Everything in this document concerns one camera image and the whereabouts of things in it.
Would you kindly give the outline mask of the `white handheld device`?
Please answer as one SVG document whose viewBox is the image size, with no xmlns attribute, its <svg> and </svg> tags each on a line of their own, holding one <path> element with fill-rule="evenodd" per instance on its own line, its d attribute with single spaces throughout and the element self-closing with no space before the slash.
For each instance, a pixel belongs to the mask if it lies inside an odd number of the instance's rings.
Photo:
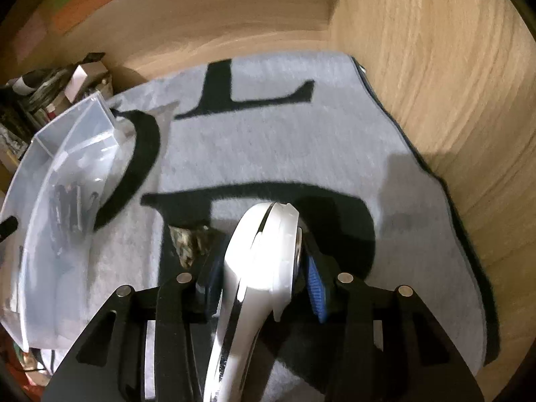
<svg viewBox="0 0 536 402">
<path fill-rule="evenodd" d="M 299 268 L 300 214 L 290 203 L 263 202 L 238 222 L 224 255 L 220 314 L 206 371 L 205 401 L 242 398 L 254 347 L 269 315 L 278 321 Z"/>
</svg>

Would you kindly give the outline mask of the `silver metal cylinder tool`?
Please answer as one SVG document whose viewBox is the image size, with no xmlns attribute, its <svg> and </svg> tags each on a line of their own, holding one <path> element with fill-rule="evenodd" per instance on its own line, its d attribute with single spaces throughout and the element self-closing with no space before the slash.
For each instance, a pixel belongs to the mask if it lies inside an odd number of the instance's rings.
<svg viewBox="0 0 536 402">
<path fill-rule="evenodd" d="M 75 184 L 72 190 L 73 194 L 73 203 L 71 209 L 72 217 L 72 229 L 73 231 L 82 233 L 83 232 L 83 195 L 82 187 L 79 184 Z"/>
</svg>

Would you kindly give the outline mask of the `clear plastic storage box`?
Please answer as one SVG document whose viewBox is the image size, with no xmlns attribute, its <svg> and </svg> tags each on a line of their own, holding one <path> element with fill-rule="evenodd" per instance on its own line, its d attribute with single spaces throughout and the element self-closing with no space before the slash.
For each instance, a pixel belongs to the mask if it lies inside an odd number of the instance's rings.
<svg viewBox="0 0 536 402">
<path fill-rule="evenodd" d="M 94 93 L 36 133 L 9 186 L 1 219 L 1 324 L 22 350 L 67 349 L 86 324 L 93 227 L 124 136 Z M 82 187 L 83 232 L 72 229 Z"/>
</svg>

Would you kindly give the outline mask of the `grey mat with black letters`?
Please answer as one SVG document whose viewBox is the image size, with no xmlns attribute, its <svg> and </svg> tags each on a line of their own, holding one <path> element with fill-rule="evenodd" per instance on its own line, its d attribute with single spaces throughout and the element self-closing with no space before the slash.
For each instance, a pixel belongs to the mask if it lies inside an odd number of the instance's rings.
<svg viewBox="0 0 536 402">
<path fill-rule="evenodd" d="M 336 264 L 320 322 L 301 269 L 239 401 L 480 401 L 490 286 L 451 199 L 352 58 L 203 65 L 107 105 L 124 136 L 97 211 L 86 324 L 47 401 L 205 401 L 217 329 L 198 258 L 263 202 L 290 203 Z"/>
</svg>

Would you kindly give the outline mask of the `stack of books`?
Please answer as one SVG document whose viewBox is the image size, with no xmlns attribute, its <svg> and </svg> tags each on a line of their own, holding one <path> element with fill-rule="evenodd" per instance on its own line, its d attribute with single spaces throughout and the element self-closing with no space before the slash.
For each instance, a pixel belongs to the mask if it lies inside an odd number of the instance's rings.
<svg viewBox="0 0 536 402">
<path fill-rule="evenodd" d="M 66 88 L 75 65 L 33 70 L 1 86 L 1 111 L 12 114 L 28 132 L 41 130 L 67 111 L 73 102 Z"/>
</svg>

